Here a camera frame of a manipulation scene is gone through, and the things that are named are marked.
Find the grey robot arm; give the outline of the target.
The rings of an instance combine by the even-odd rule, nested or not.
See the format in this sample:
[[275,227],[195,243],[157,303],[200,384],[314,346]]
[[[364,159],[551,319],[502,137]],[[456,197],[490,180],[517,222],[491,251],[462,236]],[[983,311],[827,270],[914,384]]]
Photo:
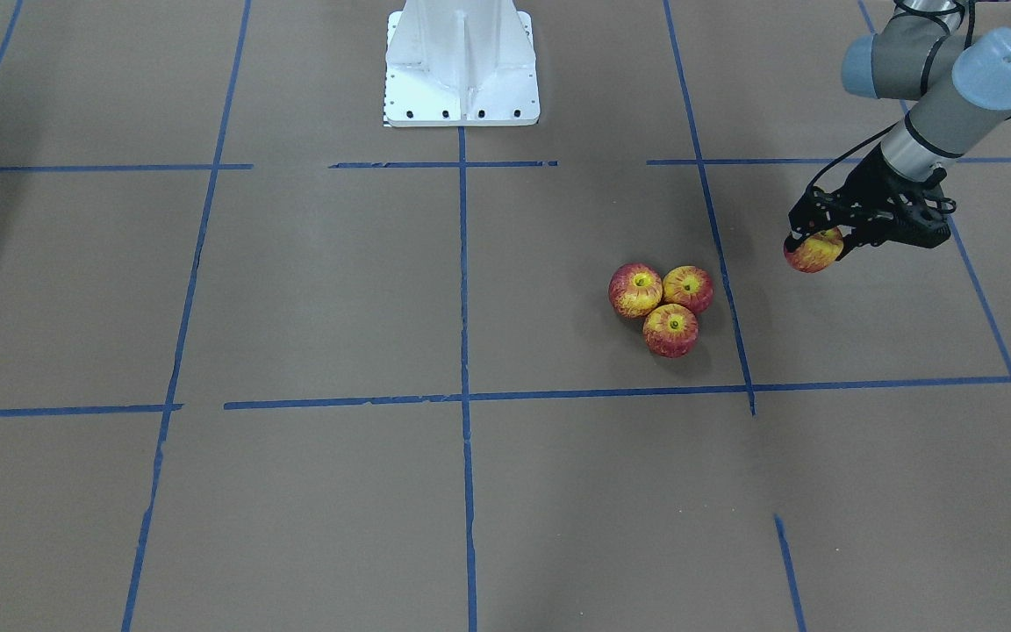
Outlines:
[[882,31],[847,48],[847,92],[911,107],[860,144],[865,156],[839,188],[807,186],[789,212],[791,267],[812,273],[855,248],[950,239],[948,169],[1011,119],[1011,27],[976,33],[975,13],[972,1],[898,1]]

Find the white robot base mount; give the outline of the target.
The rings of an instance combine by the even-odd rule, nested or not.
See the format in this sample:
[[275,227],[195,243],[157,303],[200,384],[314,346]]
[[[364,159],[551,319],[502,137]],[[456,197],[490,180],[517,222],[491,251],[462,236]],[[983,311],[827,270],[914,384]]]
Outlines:
[[534,23],[513,1],[406,1],[386,24],[383,123],[533,126]]

